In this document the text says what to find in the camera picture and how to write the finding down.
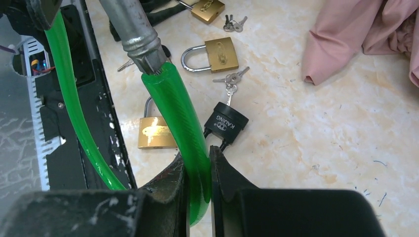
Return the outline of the black floral blanket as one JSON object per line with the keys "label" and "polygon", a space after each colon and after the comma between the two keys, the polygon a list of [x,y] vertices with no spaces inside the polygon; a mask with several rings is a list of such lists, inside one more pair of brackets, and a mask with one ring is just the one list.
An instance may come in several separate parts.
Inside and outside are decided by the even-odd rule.
{"label": "black floral blanket", "polygon": [[102,7],[110,21],[110,32],[116,42],[140,37],[145,30],[187,10],[196,0],[102,0]]}

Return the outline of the pink cloth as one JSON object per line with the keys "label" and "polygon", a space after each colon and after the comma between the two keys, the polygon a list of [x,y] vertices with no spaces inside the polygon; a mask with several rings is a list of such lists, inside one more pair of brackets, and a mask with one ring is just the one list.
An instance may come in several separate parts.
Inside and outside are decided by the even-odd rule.
{"label": "pink cloth", "polygon": [[327,0],[309,30],[302,78],[319,85],[343,69],[359,51],[403,53],[409,79],[419,84],[419,2],[417,0]]}

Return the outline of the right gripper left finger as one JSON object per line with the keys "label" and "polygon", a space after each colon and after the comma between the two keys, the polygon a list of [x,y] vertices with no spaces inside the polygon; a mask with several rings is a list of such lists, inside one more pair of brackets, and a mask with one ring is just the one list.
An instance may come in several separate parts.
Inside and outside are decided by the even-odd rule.
{"label": "right gripper left finger", "polygon": [[0,223],[3,237],[187,237],[189,180],[180,155],[139,189],[33,192]]}

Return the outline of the black padlock with keys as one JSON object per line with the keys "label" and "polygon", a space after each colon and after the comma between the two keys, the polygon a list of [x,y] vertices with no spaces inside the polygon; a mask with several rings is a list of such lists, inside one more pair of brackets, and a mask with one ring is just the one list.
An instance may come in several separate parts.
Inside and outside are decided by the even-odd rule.
{"label": "black padlock with keys", "polygon": [[214,134],[222,140],[220,150],[223,152],[232,145],[239,133],[244,130],[249,119],[232,107],[218,102],[213,113],[204,124],[204,137]]}

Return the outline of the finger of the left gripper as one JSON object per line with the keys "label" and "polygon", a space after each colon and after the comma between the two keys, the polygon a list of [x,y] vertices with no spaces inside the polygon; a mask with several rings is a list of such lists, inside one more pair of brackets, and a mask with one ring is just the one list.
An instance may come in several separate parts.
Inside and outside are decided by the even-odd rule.
{"label": "finger of the left gripper", "polygon": [[35,27],[45,31],[51,29],[62,0],[26,0],[25,3]]}

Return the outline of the brass padlock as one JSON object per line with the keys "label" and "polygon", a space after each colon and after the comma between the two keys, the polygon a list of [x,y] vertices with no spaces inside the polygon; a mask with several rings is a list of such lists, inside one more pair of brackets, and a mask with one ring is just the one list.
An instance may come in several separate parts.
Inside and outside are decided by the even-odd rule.
{"label": "brass padlock", "polygon": [[[205,50],[208,56],[209,65],[201,68],[192,68],[187,65],[187,57],[196,51]],[[203,45],[198,45],[185,50],[181,55],[181,65],[192,73],[211,71],[211,73],[226,72],[239,68],[237,53],[230,37],[212,39]],[[222,82],[226,85],[227,105],[232,101],[234,93],[237,92],[237,84],[242,80],[243,75],[250,69],[249,66],[243,70],[227,75],[222,79],[214,79],[213,82]]]}
{"label": "brass padlock", "polygon": [[[182,0],[177,0],[179,4],[191,11],[191,14],[205,24],[211,24],[224,10],[225,4],[219,0],[199,0],[194,5],[190,5]],[[248,17],[245,16],[241,21],[237,22],[233,19],[233,15],[226,15],[223,26],[226,32],[242,32],[243,25]]]}
{"label": "brass padlock", "polygon": [[145,103],[144,115],[139,121],[137,147],[139,149],[171,149],[177,144],[162,116],[148,115],[153,99],[149,97]]}

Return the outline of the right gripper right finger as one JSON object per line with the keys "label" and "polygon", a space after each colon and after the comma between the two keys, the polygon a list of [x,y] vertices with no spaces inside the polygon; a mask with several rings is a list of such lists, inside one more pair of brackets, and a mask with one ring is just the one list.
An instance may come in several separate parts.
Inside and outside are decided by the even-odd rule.
{"label": "right gripper right finger", "polygon": [[211,220],[215,237],[382,237],[369,202],[358,192],[263,189],[211,146]]}

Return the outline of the green cable lock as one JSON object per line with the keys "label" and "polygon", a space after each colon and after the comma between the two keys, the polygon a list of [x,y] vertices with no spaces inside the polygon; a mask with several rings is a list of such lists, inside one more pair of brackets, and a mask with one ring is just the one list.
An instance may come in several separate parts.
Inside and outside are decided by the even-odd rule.
{"label": "green cable lock", "polygon": [[[201,124],[176,66],[167,61],[153,27],[140,37],[122,41],[123,49],[142,72],[141,79],[166,121],[190,180],[190,224],[205,215],[211,197],[210,159]],[[81,145],[105,184],[121,190],[121,182],[105,164],[85,121],[75,83],[67,31],[60,9],[45,30],[65,106]]]}

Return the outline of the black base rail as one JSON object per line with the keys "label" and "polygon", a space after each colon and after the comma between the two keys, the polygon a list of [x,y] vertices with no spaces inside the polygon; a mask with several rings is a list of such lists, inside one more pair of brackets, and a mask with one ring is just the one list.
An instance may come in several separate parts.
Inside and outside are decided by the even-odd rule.
{"label": "black base rail", "polygon": [[102,63],[91,56],[90,32],[73,4],[19,0],[25,32],[39,40],[53,61],[51,73],[36,79],[47,138],[66,143],[46,163],[52,189],[137,187]]}

